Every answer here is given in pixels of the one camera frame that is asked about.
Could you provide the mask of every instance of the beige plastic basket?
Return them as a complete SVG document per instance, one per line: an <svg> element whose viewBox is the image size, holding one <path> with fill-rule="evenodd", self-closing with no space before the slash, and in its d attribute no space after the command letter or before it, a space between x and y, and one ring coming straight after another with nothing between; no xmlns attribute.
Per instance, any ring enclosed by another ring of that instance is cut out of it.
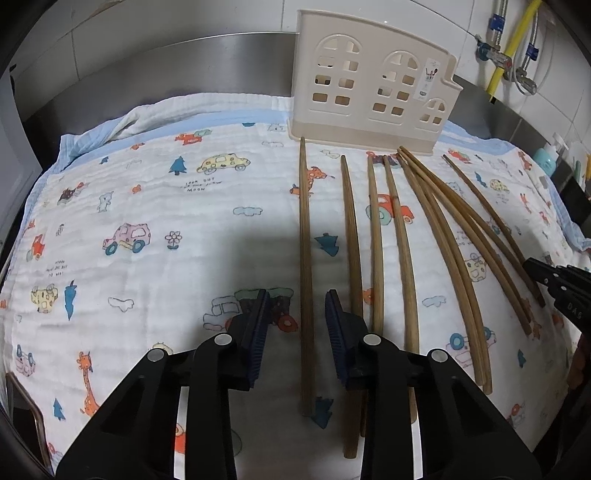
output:
<svg viewBox="0 0 591 480"><path fill-rule="evenodd" d="M432 154L462 91L456 58L384 24L299 10L292 138Z"/></svg>

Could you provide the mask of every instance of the orange giraffe print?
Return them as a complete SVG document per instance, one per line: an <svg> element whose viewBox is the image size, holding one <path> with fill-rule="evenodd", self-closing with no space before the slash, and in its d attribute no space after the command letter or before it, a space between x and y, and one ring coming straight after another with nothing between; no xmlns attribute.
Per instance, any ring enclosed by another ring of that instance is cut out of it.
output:
<svg viewBox="0 0 591 480"><path fill-rule="evenodd" d="M99 405L95 400L95 396L92 394L90 381L88 380L88 372L92 372L92 360L90 358L90 352L88 352L87 355L85 355L84 352L80 352L76 362L78 363L78 368L82 370L82 378L84 379L84 386L86 387L84 410L80 409L80 413L86 413L89 417L92 417L99 409Z"/></svg>
<svg viewBox="0 0 591 480"><path fill-rule="evenodd" d="M308 195L312 195L312 185L314 184L315 179L325 179L328 175L324 173L318 167L312 167L308 169ZM293 187L290 189L290 193L292 195L300 195L300 188L294 183Z"/></svg>

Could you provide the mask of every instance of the blue tree print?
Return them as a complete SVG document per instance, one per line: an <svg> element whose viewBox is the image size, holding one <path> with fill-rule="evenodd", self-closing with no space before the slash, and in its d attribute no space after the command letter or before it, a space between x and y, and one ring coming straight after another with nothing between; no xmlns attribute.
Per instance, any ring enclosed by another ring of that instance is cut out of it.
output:
<svg viewBox="0 0 591 480"><path fill-rule="evenodd" d="M172 172L174 172L176 176L178 176L179 173L187 173L187 169L184 166L184 160L182 157L177 158L170 166L168 173Z"/></svg>

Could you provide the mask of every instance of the soap bottle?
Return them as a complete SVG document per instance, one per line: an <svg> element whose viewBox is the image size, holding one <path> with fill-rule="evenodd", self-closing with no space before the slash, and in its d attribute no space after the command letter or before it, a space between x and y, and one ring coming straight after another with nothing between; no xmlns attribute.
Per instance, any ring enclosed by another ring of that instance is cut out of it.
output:
<svg viewBox="0 0 591 480"><path fill-rule="evenodd" d="M534 155L534 161L541 167L542 170L549 177L556 170L556 160L558 159L558 152L562 148L567 148L562 137L555 133L554 144L546 143L544 148L540 148Z"/></svg>

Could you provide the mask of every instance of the silver screw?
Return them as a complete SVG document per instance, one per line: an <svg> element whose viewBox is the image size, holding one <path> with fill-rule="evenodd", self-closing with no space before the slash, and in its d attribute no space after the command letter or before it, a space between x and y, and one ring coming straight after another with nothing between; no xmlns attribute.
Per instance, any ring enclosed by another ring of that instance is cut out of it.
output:
<svg viewBox="0 0 591 480"><path fill-rule="evenodd" d="M151 362L157 362L159 360L162 360L163 358L164 350L161 350L160 348L152 348L148 352L148 360L150 360Z"/></svg>
<svg viewBox="0 0 591 480"><path fill-rule="evenodd" d="M369 334L367 334L366 336L363 337L363 341L367 345L376 346L376 345L379 345L382 342L382 339L379 336L374 335L373 333L369 333Z"/></svg>
<svg viewBox="0 0 591 480"><path fill-rule="evenodd" d="M231 343L232 341L232 337L231 335L228 335L227 333L220 333L214 340L214 342L216 342L216 345L227 345L229 343Z"/></svg>
<svg viewBox="0 0 591 480"><path fill-rule="evenodd" d="M447 360L447 353L445 353L443 350L435 350L431 354L431 358L433 358L433 360L435 360L436 362L442 364Z"/></svg>

